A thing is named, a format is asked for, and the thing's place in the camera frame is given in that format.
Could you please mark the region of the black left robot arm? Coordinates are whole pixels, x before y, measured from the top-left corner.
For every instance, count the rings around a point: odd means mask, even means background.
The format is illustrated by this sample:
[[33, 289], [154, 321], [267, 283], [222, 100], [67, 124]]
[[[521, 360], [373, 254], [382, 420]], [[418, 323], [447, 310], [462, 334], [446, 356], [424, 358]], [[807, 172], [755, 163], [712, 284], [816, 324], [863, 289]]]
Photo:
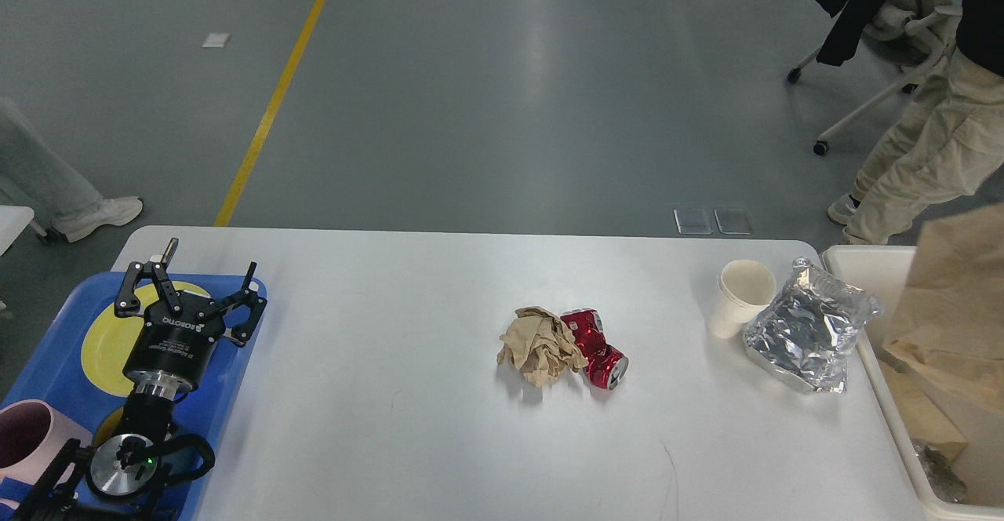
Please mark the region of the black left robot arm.
[[76, 286], [3, 400], [4, 520], [194, 517], [267, 299], [176, 248]]

